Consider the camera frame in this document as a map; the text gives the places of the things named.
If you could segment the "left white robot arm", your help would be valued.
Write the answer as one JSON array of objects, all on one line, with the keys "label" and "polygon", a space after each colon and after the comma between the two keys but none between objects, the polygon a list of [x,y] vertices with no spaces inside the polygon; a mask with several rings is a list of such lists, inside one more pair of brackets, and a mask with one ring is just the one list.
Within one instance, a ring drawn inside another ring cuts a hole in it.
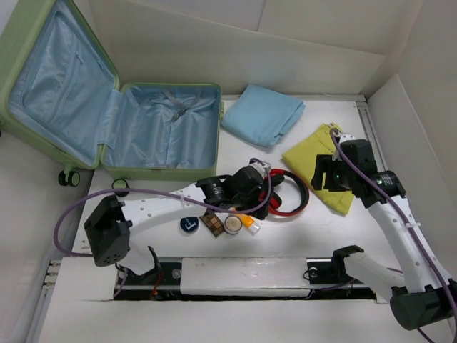
[{"label": "left white robot arm", "polygon": [[84,223],[94,264],[125,266],[143,283],[159,276],[159,266],[133,252],[131,237],[162,224],[205,212],[262,216],[273,190],[271,165],[252,159],[227,177],[208,177],[171,193],[147,189],[145,199],[104,197]]}]

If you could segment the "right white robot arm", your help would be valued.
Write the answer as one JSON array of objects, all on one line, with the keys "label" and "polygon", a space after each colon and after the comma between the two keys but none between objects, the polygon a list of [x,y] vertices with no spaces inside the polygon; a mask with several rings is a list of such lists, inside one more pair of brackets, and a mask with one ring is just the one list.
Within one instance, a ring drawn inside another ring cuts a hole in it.
[{"label": "right white robot arm", "polygon": [[406,330],[456,317],[456,281],[431,251],[414,219],[406,191],[392,171],[379,171],[371,143],[342,134],[336,152],[319,154],[315,190],[350,191],[383,231],[401,268],[395,272],[352,245],[333,252],[332,277],[356,279],[384,298]]}]

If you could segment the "light blue cloth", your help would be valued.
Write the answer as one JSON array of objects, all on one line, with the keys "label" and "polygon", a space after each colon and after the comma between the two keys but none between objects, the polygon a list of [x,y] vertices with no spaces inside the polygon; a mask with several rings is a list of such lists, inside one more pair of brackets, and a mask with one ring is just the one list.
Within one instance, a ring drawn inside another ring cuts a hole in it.
[{"label": "light blue cloth", "polygon": [[290,131],[305,108],[300,99],[249,84],[224,114],[221,125],[251,144],[271,148]]}]

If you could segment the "yellow shorts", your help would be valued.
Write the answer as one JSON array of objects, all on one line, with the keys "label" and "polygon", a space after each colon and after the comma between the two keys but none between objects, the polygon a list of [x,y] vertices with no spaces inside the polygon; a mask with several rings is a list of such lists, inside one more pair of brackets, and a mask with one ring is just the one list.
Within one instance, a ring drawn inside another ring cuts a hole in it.
[{"label": "yellow shorts", "polygon": [[316,168],[316,157],[319,154],[332,156],[336,152],[330,135],[331,129],[342,131],[337,124],[322,124],[308,138],[283,153],[282,157],[288,168],[300,176],[325,205],[340,215],[346,216],[354,200],[354,195],[350,191],[330,192],[326,189],[316,191],[311,186]]}]

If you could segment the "brown eyeshadow palette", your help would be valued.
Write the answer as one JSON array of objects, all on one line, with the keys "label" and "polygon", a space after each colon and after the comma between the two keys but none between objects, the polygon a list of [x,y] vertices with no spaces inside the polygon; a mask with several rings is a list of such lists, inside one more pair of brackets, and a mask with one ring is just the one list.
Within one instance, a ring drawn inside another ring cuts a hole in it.
[{"label": "brown eyeshadow palette", "polygon": [[225,232],[224,223],[214,213],[200,216],[200,220],[215,238],[221,236]]}]

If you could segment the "dark blue round tin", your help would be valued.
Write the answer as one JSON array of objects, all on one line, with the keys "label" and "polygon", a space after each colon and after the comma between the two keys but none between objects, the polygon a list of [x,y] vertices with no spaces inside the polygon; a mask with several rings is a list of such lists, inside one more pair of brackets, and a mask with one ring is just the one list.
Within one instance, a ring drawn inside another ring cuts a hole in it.
[{"label": "dark blue round tin", "polygon": [[179,226],[181,230],[187,234],[192,234],[196,232],[199,228],[199,218],[198,217],[184,217],[180,220]]}]

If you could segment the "green hard-shell suitcase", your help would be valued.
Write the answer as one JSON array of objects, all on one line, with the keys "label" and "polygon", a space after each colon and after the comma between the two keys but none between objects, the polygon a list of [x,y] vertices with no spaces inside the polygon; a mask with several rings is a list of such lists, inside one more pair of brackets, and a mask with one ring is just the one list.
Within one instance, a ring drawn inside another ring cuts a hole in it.
[{"label": "green hard-shell suitcase", "polygon": [[1,34],[1,129],[62,166],[116,179],[194,182],[215,174],[224,112],[217,84],[122,84],[72,1],[18,1]]}]

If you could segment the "orange sunscreen tube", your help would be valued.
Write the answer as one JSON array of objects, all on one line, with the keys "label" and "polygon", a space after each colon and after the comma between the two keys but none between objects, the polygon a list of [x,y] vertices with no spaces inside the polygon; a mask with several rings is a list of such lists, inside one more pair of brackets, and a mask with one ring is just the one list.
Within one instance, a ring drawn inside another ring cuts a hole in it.
[{"label": "orange sunscreen tube", "polygon": [[253,217],[247,214],[239,214],[238,217],[250,234],[256,235],[260,231],[261,225]]}]

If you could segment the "red black headphones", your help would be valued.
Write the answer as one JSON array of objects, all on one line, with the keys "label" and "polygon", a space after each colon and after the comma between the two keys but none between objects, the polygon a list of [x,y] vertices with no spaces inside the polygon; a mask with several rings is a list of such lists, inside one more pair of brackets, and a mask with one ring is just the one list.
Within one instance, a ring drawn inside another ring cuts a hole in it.
[{"label": "red black headphones", "polygon": [[272,169],[269,172],[272,192],[268,213],[278,217],[294,217],[308,205],[310,193],[305,181],[291,171]]}]

